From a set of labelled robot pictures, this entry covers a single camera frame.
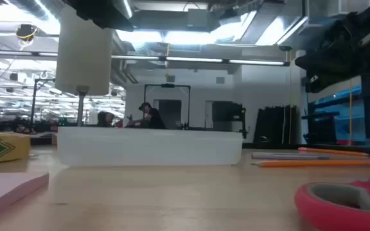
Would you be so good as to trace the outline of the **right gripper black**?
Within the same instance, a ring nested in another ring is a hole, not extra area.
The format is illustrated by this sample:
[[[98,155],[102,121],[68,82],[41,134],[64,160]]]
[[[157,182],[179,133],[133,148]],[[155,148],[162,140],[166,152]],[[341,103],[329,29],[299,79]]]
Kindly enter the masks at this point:
[[[306,82],[306,91],[309,93],[360,85],[362,77],[354,75],[370,74],[370,7],[360,13],[351,12],[335,21],[324,32],[319,50],[299,56],[295,64],[317,75]],[[354,77],[318,77],[324,74]]]

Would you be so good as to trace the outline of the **orange pencil with pink eraser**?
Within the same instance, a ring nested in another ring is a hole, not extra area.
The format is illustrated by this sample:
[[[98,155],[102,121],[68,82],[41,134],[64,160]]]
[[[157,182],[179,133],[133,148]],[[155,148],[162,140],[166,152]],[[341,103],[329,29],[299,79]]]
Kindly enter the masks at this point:
[[[259,167],[311,167],[311,166],[367,166],[370,159],[365,160],[263,160],[253,163]]]
[[[350,155],[350,156],[359,156],[359,157],[369,156],[369,154],[367,153],[357,152],[357,151],[331,150],[331,149],[318,149],[318,148],[305,148],[305,147],[299,147],[298,151],[329,153],[329,154],[335,154],[335,155]]]

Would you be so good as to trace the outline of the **grey pencil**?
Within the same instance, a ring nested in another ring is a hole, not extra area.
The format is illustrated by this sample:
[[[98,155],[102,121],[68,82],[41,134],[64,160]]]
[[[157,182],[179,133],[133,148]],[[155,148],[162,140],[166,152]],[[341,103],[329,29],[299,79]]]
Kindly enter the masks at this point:
[[[293,153],[252,153],[252,159],[269,159],[269,160],[329,160],[327,155],[305,155]]]

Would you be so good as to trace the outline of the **translucent plastic storage bin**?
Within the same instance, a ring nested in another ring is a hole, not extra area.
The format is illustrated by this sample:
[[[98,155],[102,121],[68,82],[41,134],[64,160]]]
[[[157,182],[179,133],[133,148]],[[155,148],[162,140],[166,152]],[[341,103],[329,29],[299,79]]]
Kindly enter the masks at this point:
[[[242,142],[236,132],[60,127],[57,153],[78,167],[233,165]]]

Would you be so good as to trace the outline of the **pink grey handled scissors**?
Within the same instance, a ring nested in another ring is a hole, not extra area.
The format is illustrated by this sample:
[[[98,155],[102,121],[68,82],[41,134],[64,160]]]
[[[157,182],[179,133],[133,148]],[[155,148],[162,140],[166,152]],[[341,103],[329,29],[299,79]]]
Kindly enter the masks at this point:
[[[294,203],[299,215],[319,231],[370,231],[370,179],[304,184]]]

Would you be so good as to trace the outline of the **pale pink sticky note pad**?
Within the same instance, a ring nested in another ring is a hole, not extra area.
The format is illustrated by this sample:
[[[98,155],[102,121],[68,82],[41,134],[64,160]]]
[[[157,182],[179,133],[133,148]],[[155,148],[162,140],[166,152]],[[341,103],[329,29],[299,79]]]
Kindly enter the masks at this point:
[[[0,173],[0,213],[49,184],[49,173]]]

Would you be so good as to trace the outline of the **black shelf rack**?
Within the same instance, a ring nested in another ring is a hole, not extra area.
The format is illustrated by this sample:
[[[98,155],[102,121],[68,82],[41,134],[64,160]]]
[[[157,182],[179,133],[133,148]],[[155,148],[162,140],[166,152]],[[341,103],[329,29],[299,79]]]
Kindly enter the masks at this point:
[[[303,135],[306,143],[336,144],[335,116],[338,115],[338,112],[321,112],[302,116],[308,122],[308,133]]]

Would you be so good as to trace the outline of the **black curtain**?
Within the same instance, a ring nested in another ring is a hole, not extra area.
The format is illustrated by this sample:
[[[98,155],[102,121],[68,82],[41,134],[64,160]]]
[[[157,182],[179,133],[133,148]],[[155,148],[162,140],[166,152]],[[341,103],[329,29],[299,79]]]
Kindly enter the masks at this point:
[[[297,107],[276,106],[258,110],[253,143],[294,144]]]

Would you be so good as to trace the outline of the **black ceiling lamp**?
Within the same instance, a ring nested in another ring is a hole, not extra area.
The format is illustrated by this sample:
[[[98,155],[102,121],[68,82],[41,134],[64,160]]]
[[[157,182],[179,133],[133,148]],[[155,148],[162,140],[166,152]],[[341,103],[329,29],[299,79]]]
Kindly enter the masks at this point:
[[[17,28],[15,34],[19,40],[22,40],[24,42],[31,42],[35,37],[37,31],[38,27],[32,24],[22,24]]]

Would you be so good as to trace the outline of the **grey ceiling ventilation box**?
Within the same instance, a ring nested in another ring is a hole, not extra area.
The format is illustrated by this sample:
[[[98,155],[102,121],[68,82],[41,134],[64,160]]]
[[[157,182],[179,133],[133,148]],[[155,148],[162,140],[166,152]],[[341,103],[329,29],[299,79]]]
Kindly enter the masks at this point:
[[[189,28],[206,28],[208,26],[209,12],[201,9],[188,9]]]

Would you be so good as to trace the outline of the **grey metal pole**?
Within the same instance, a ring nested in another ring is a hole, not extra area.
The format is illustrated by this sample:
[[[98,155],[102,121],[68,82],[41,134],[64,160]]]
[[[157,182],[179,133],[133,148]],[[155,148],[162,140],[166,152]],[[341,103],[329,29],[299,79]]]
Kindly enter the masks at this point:
[[[85,85],[78,85],[76,87],[79,101],[78,101],[78,115],[77,115],[77,126],[83,126],[83,111],[84,111],[84,98],[89,88]]]

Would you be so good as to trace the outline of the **long ceiling light strip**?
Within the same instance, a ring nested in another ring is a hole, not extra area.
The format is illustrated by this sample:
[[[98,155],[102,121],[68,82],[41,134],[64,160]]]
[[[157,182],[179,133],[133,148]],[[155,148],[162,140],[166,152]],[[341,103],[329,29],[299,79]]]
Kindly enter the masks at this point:
[[[117,60],[143,60],[160,62],[198,62],[210,64],[235,64],[235,65],[267,65],[267,66],[289,66],[290,62],[268,61],[268,60],[237,60],[222,58],[192,58],[179,56],[138,56],[138,55],[112,55]]]

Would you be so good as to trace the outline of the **black tripod stand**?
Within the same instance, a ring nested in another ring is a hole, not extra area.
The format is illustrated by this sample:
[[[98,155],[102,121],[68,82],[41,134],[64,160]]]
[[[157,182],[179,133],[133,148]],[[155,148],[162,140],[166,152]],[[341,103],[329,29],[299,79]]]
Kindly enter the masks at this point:
[[[37,91],[43,87],[47,82],[55,82],[55,79],[42,79],[42,78],[36,78],[34,79],[34,85],[33,85],[33,95],[32,95],[32,102],[31,102],[31,116],[30,116],[30,123],[29,126],[32,127],[34,124],[34,118],[35,118],[35,104],[36,104],[36,97],[37,97]]]

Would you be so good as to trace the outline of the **black equipment cart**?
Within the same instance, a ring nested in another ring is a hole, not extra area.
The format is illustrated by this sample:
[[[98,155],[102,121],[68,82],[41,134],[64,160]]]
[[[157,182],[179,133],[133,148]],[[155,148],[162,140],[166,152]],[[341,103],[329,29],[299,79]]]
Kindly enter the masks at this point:
[[[221,132],[240,132],[244,139],[246,109],[242,104],[231,101],[214,101],[212,104],[213,129]]]

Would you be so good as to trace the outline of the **person with cap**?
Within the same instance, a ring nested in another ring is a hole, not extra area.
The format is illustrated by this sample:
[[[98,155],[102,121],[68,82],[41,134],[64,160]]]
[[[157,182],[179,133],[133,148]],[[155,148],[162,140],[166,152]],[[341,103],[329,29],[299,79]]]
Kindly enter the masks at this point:
[[[165,129],[166,126],[162,120],[159,110],[152,107],[148,102],[144,102],[139,107],[143,112],[144,117],[138,120],[131,120],[127,124],[127,128],[149,128],[149,129]]]

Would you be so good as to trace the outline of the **yellow green crayon box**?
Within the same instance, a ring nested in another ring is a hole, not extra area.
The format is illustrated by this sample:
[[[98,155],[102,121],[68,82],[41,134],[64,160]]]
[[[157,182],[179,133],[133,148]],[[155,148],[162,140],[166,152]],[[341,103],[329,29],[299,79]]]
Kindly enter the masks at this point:
[[[30,155],[29,135],[0,132],[0,162],[26,159]]]

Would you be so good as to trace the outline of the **black metal frame rig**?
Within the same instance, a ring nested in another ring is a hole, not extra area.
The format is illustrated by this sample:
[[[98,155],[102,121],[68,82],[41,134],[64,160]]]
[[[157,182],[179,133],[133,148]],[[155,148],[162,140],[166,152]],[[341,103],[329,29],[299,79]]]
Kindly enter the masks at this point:
[[[147,97],[147,87],[153,86],[153,87],[161,87],[161,88],[187,88],[188,89],[188,120],[184,125],[181,126],[182,130],[189,130],[189,122],[190,122],[190,108],[191,108],[191,85],[176,85],[172,83],[163,83],[163,84],[144,84],[143,88],[143,102],[146,102]]]

